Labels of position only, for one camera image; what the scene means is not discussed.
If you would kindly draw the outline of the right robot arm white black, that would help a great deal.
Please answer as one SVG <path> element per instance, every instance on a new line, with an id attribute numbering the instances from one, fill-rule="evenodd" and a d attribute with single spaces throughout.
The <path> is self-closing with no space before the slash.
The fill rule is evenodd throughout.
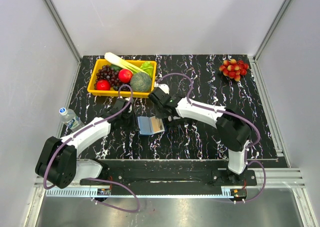
<path id="1" fill-rule="evenodd" d="M 246 178 L 245 151 L 249 144 L 252 128 L 235 109 L 215 106 L 183 97 L 171 96 L 156 87 L 148 98 L 156 107 L 156 116 L 160 119 L 192 119 L 217 129 L 221 143 L 228 150 L 227 179 L 233 185 L 239 185 Z"/>

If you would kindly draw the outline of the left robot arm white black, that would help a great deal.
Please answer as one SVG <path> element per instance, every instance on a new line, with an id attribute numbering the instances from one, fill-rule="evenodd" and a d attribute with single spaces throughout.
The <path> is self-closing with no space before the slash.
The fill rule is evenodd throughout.
<path id="1" fill-rule="evenodd" d="M 61 137 L 49 137 L 35 167 L 43 178 L 43 187 L 64 189 L 73 181 L 92 179 L 96 184 L 107 182 L 109 173 L 98 160 L 79 160 L 79 155 L 94 142 L 127 125 L 133 118 L 133 99 L 119 97 L 113 107 L 79 130 Z"/>

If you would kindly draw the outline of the black card tray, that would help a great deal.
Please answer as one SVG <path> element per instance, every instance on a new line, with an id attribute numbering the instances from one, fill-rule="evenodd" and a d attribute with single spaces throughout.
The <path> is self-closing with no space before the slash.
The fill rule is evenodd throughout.
<path id="1" fill-rule="evenodd" d="M 192 125 L 196 124 L 198 121 L 188 117 L 180 117 L 180 116 L 169 116 L 167 119 L 164 120 L 164 123 L 168 127 L 175 127 L 179 125 Z"/>

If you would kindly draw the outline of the blue card holder wallet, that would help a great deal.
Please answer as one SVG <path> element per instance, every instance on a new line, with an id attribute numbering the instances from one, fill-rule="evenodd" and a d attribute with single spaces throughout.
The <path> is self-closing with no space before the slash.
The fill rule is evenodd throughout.
<path id="1" fill-rule="evenodd" d="M 156 134 L 156 133 L 152 133 L 151 117 L 138 116 L 137 123 L 138 123 L 140 135 L 149 136 L 149 135 Z"/>

